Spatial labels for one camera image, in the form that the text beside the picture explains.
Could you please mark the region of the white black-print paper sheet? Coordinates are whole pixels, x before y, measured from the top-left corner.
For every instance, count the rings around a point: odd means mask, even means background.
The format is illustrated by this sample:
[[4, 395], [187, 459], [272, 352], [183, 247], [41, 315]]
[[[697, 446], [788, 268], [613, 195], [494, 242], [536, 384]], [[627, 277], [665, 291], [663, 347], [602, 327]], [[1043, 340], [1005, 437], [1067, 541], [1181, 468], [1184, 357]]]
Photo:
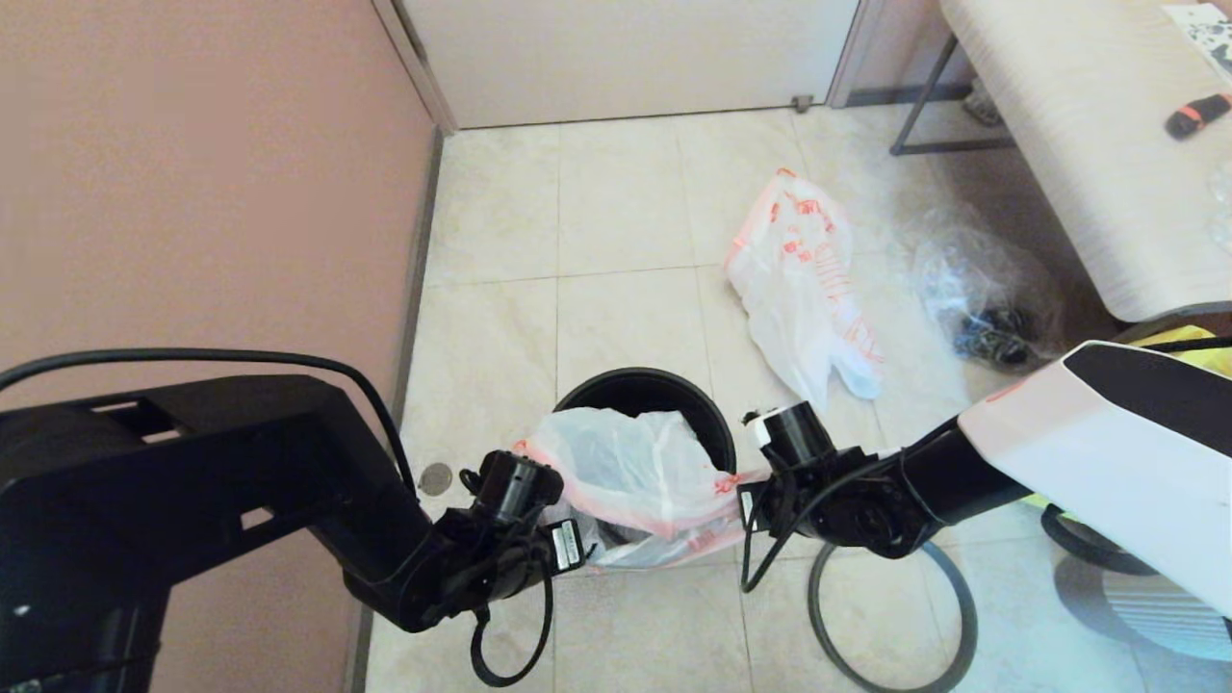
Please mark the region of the white black-print paper sheet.
[[1214, 2], [1165, 2], [1161, 7], [1184, 39], [1232, 85], [1232, 18]]

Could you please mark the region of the white ribbed cylinder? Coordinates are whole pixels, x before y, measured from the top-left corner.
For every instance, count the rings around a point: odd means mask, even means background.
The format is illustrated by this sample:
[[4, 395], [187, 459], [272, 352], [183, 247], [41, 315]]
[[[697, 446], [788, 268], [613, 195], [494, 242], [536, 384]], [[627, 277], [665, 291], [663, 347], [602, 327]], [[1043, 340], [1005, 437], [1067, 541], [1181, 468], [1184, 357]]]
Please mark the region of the white ribbed cylinder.
[[1121, 642], [1232, 665], [1227, 620], [1161, 575], [1133, 576], [1067, 556], [1053, 567], [1061, 605]]

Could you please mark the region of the white red-print trash bag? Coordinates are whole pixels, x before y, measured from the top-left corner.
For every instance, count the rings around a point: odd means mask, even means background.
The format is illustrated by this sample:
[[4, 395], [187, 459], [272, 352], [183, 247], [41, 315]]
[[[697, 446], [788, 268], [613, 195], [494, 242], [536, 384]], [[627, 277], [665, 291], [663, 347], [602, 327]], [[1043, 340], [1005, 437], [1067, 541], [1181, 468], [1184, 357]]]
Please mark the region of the white red-print trash bag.
[[554, 412], [513, 450], [561, 474], [561, 501], [543, 515], [577, 522], [582, 557], [598, 571], [675, 567], [733, 547], [744, 534], [739, 485], [769, 477], [715, 469], [681, 412]]
[[833, 377], [859, 400], [885, 388], [885, 355], [851, 277], [853, 240], [830, 194], [779, 169], [723, 263], [770, 372], [818, 413], [828, 408]]

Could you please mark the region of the small grey floor item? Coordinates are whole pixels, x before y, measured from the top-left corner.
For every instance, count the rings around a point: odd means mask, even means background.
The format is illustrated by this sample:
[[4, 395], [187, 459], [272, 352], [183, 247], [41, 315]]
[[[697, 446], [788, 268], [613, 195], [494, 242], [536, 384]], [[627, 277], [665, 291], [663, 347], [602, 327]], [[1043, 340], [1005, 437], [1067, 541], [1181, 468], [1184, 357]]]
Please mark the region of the small grey floor item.
[[970, 92], [962, 102], [963, 113], [967, 113], [982, 127], [995, 128], [1003, 125], [1003, 117], [981, 79], [972, 80]]

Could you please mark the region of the black orange marker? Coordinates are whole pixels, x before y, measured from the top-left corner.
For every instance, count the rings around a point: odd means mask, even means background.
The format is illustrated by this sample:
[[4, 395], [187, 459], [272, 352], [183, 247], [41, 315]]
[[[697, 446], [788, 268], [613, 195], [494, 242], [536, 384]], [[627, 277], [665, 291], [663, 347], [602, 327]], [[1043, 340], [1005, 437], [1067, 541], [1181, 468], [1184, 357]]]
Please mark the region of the black orange marker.
[[1232, 92], [1214, 92], [1207, 97], [1196, 97], [1195, 101], [1168, 115], [1165, 133], [1172, 141], [1186, 141], [1227, 113], [1232, 113]]

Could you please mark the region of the black trash bin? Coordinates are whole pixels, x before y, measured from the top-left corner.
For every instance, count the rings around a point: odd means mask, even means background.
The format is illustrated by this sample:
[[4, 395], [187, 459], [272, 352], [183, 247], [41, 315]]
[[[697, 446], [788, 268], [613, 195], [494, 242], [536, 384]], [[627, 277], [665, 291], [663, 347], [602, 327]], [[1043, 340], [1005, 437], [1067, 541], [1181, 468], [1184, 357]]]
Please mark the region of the black trash bin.
[[718, 404], [678, 374], [655, 367], [599, 372], [563, 396], [553, 409], [574, 408], [612, 409], [631, 418], [650, 412], [683, 413], [715, 469], [736, 474], [736, 444]]

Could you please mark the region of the light wood-grain table top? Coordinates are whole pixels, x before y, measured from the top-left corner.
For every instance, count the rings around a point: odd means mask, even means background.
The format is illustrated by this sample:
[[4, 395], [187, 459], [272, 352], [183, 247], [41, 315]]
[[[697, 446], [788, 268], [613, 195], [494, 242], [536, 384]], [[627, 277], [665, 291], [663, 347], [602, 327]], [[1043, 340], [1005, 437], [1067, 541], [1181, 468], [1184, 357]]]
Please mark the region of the light wood-grain table top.
[[1232, 312], [1214, 175], [1232, 113], [1177, 141], [1165, 121], [1232, 85], [1163, 0], [938, 0], [1106, 310]]

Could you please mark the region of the dark metal table frame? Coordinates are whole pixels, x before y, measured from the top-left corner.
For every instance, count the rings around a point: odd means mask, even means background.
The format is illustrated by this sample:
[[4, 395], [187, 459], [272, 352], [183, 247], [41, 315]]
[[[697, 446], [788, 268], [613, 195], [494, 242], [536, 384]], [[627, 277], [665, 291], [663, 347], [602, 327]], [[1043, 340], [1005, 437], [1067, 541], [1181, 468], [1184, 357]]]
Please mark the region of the dark metal table frame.
[[[938, 58], [933, 62], [926, 79], [910, 88], [885, 88], [876, 92], [877, 97], [862, 97], [862, 105], [899, 105], [910, 104], [906, 122], [899, 128], [896, 141], [890, 146], [890, 154], [899, 155], [945, 155], [967, 154], [971, 152], [993, 152], [1016, 148], [1011, 133], [998, 131], [995, 134], [976, 141], [912, 141], [912, 131], [924, 113], [925, 107], [934, 102], [949, 102], [956, 97], [967, 97], [971, 88], [963, 85], [942, 85], [940, 81], [956, 51], [958, 36], [949, 35], [942, 41]], [[1214, 327], [1218, 335], [1232, 339], [1232, 302], [1196, 305], [1162, 313], [1153, 321], [1115, 321], [1117, 334], [1112, 342], [1138, 342], [1158, 335], [1165, 330], [1185, 324]]]

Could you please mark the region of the clear plastic bag dark contents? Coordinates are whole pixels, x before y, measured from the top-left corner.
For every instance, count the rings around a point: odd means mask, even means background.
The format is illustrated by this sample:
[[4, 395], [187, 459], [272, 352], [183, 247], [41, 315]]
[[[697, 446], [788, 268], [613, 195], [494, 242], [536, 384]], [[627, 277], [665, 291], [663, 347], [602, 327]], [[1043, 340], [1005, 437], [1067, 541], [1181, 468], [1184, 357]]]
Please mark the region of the clear plastic bag dark contents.
[[1064, 350], [1060, 285], [973, 208], [924, 212], [912, 224], [910, 249], [912, 289], [960, 358], [1027, 372]]

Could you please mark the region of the clear crumpled plastic item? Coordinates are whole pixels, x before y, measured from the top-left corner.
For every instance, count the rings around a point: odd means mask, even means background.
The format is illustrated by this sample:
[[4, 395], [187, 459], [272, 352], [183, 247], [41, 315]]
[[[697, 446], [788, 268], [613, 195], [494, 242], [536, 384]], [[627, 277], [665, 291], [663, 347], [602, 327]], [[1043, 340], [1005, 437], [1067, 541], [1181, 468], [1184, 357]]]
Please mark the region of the clear crumpled plastic item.
[[1220, 250], [1232, 256], [1232, 159], [1215, 166], [1207, 179], [1207, 189], [1214, 197], [1207, 236]]

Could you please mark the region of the yellow non-woven tote bag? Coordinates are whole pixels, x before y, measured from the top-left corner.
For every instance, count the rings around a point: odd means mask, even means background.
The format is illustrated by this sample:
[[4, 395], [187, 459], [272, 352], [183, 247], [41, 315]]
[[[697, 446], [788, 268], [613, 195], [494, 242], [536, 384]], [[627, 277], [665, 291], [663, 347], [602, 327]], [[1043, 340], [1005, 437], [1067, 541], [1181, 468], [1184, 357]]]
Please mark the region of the yellow non-woven tote bag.
[[1004, 469], [1077, 514], [1112, 499], [1165, 511], [1230, 506], [1232, 339], [1084, 342], [1000, 400]]

